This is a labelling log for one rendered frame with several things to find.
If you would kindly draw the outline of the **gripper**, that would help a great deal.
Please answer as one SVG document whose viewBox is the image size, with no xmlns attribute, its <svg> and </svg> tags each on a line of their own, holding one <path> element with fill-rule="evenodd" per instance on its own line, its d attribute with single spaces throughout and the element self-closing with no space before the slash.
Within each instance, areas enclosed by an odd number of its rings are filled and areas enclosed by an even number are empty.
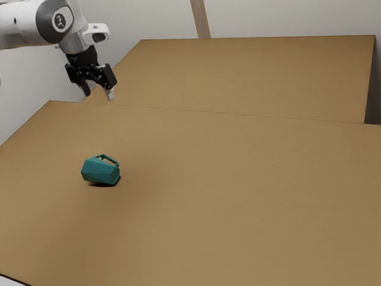
<svg viewBox="0 0 381 286">
<path fill-rule="evenodd" d="M 91 89 L 86 82 L 90 80 L 105 90 L 109 101 L 115 98 L 113 87 L 117 84 L 117 78 L 108 63 L 104 65 L 98 63 L 98 53 L 94 45 L 77 54 L 66 54 L 66 58 L 68 63 L 65 69 L 70 81 L 81 87 L 86 97 L 91 94 Z"/>
</svg>

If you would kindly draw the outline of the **teal faceted mug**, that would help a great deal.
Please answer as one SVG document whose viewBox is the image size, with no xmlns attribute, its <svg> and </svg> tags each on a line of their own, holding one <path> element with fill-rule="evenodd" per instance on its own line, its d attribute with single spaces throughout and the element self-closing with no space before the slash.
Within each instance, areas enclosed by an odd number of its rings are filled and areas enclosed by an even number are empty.
<svg viewBox="0 0 381 286">
<path fill-rule="evenodd" d="M 111 157 L 100 154 L 87 158 L 80 173 L 87 182 L 114 186 L 120 179 L 120 165 Z"/>
</svg>

